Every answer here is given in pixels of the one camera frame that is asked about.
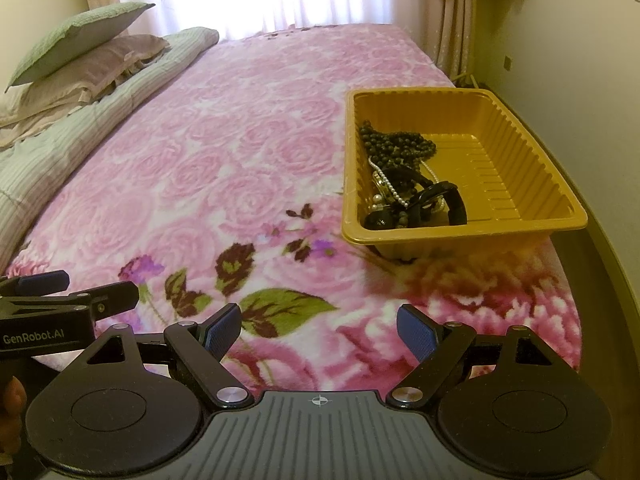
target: green leaf print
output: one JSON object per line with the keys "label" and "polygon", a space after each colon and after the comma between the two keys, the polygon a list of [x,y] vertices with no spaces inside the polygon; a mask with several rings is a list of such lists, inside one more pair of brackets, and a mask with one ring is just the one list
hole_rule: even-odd
{"label": "green leaf print", "polygon": [[191,317],[201,313],[211,303],[211,296],[201,290],[187,290],[187,269],[180,269],[164,282],[164,293],[176,314]]}
{"label": "green leaf print", "polygon": [[216,259],[216,289],[225,297],[242,288],[254,270],[253,244],[233,244]]}
{"label": "green leaf print", "polygon": [[265,288],[240,302],[242,327],[260,337],[287,335],[308,320],[336,308],[317,296],[288,288]]}

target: yellow plastic tray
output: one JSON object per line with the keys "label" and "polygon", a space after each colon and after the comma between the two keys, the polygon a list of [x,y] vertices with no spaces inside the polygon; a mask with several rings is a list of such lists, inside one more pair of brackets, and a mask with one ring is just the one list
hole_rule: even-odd
{"label": "yellow plastic tray", "polygon": [[[358,128],[418,132],[433,140],[428,165],[456,184],[467,225],[370,231],[362,224],[375,187]],[[553,231],[581,229],[587,214],[532,135],[491,92],[457,88],[356,90],[347,96],[342,235],[387,258],[505,252],[539,243]]]}

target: hand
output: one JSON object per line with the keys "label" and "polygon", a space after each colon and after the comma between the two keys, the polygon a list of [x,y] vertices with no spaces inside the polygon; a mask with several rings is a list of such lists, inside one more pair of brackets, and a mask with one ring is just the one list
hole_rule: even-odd
{"label": "hand", "polygon": [[20,449],[22,431],[22,411],[27,403],[27,393],[22,383],[15,377],[7,384],[2,393],[0,410],[0,447],[2,451],[13,455]]}

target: purple flower print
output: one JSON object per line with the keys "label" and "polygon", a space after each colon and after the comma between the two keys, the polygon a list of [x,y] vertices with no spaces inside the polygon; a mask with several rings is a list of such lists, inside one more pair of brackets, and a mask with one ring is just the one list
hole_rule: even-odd
{"label": "purple flower print", "polygon": [[162,323],[168,324],[156,309],[153,295],[146,284],[148,280],[158,276],[163,270],[164,266],[156,264],[148,254],[143,254],[133,258],[127,265],[122,267],[118,273],[118,278],[121,282],[130,281],[135,283],[138,286],[140,303],[148,303],[151,310],[158,316],[158,319]]}
{"label": "purple flower print", "polygon": [[334,243],[329,240],[315,240],[311,244],[312,254],[323,258],[333,258],[336,254]]}
{"label": "purple flower print", "polygon": [[287,225],[284,222],[262,224],[257,241],[258,243],[266,244],[268,247],[277,247],[284,240],[286,231]]}
{"label": "purple flower print", "polygon": [[149,279],[158,276],[163,270],[164,266],[154,263],[148,254],[143,254],[133,258],[127,265],[122,267],[118,278],[121,282],[130,281],[136,285],[142,285]]}

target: crosshair mark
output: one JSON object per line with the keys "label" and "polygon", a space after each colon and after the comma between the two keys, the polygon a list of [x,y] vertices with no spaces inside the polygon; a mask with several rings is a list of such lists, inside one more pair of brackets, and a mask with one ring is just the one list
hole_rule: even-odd
{"label": "crosshair mark", "polygon": [[318,408],[320,408],[324,406],[326,403],[331,401],[326,397],[323,397],[322,395],[318,395],[318,396],[315,396],[313,399],[311,399],[309,402],[314,403]]}

